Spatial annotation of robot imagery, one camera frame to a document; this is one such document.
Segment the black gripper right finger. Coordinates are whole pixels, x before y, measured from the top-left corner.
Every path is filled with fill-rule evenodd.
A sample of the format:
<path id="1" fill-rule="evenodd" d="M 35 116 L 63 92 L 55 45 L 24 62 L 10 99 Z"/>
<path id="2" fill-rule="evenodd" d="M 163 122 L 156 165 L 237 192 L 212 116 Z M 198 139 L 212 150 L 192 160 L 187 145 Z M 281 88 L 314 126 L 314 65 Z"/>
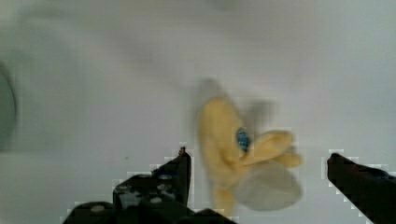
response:
<path id="1" fill-rule="evenodd" d="M 389 173 L 338 153 L 327 159 L 327 177 L 374 224 L 396 223 L 396 182 Z"/>

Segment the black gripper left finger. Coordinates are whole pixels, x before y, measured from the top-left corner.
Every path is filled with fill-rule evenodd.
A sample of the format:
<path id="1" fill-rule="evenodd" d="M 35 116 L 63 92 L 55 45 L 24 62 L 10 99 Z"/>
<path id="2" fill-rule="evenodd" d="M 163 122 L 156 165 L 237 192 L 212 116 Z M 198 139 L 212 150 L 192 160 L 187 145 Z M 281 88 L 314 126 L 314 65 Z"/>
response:
<path id="1" fill-rule="evenodd" d="M 188 207 L 191 156 L 182 147 L 177 157 L 148 174 L 119 183 L 112 201 L 76 206 L 63 224 L 236 224 L 211 209 Z"/>

